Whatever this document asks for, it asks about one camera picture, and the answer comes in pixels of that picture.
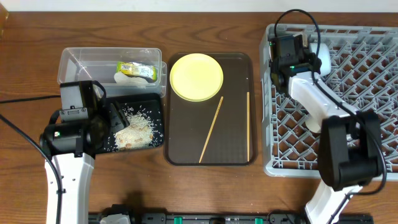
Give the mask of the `white green cup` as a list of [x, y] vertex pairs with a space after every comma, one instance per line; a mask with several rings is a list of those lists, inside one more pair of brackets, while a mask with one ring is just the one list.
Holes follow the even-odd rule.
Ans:
[[321, 126], [322, 126], [322, 120], [323, 120], [323, 117], [321, 114], [317, 113], [316, 111], [309, 111], [308, 119], [306, 120], [305, 124], [311, 132], [320, 133]]

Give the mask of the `green yellow snack wrapper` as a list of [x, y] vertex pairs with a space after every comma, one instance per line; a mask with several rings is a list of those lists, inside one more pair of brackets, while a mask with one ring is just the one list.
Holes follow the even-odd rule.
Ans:
[[129, 77], [144, 78], [153, 82], [157, 80], [157, 70], [152, 65], [137, 62], [118, 62], [116, 71]]

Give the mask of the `rice and nuts food waste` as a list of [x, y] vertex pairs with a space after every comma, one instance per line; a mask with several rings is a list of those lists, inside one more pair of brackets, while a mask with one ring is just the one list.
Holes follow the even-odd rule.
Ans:
[[129, 126], [116, 134], [110, 135], [106, 141], [106, 152], [126, 150], [148, 149], [162, 144], [163, 134], [157, 129], [158, 119], [153, 118], [151, 109], [143, 105], [134, 108], [125, 105], [123, 112], [126, 115]]

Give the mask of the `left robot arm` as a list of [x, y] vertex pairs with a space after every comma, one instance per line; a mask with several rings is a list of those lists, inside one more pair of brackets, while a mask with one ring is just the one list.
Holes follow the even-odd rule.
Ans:
[[88, 223], [90, 182], [97, 152], [106, 138], [127, 127], [123, 97], [63, 93], [62, 109], [40, 137], [49, 156], [47, 223]]

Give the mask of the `pink white bowl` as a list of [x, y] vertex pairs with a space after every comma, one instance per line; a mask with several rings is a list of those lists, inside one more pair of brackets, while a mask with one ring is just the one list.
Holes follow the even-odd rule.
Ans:
[[298, 35], [300, 35], [301, 38], [302, 38], [303, 48], [307, 49], [308, 48], [308, 37], [307, 37], [307, 34], [304, 33], [304, 32], [300, 32]]

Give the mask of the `white tissue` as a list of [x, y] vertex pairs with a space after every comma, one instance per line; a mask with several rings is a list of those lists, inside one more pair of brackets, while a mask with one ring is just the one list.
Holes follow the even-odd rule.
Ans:
[[122, 72], [117, 72], [114, 74], [114, 80], [116, 83], [119, 84], [132, 84], [132, 85], [139, 85], [144, 86], [148, 84], [148, 81], [141, 77], [129, 77]]

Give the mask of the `yellow round plate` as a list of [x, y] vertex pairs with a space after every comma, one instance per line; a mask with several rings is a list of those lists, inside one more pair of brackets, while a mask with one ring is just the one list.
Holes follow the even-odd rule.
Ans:
[[206, 54], [188, 54], [178, 59], [170, 71], [175, 94], [192, 102], [206, 101], [223, 85], [224, 72], [219, 62]]

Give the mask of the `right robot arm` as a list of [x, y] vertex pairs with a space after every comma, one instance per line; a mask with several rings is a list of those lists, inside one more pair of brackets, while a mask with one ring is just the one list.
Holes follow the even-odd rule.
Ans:
[[380, 122], [376, 113], [360, 112], [345, 103], [321, 80], [331, 72], [326, 50], [271, 53], [271, 80], [277, 91], [298, 101], [312, 116], [308, 128], [320, 133], [318, 170], [320, 185], [306, 204], [309, 223], [336, 223], [354, 195], [373, 178], [386, 182], [386, 163], [381, 151]]

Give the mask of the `light blue bowl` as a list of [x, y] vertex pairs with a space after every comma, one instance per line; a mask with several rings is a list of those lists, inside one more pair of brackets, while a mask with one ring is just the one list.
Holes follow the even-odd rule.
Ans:
[[[317, 47], [318, 47], [317, 43], [309, 44], [308, 48], [309, 48], [310, 53], [316, 53]], [[330, 58], [329, 48], [328, 48], [327, 44], [325, 44], [325, 43], [320, 44], [318, 58], [321, 61], [319, 72], [315, 71], [313, 62], [310, 63], [310, 65], [312, 65], [312, 67], [314, 69], [315, 78], [321, 78], [326, 75], [329, 75], [331, 73], [331, 58]]]

